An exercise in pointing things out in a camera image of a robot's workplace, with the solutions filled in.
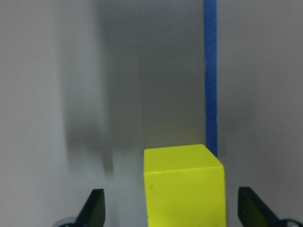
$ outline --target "gray wall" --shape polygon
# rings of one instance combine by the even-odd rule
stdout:
[[[143,149],[204,142],[203,3],[5,0],[0,226],[51,226],[104,188],[146,226]]]
[[[238,186],[303,220],[303,1],[218,1],[219,154]]]

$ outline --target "yellow wooden block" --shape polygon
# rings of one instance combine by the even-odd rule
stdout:
[[[226,227],[224,168],[204,146],[144,151],[149,227]]]

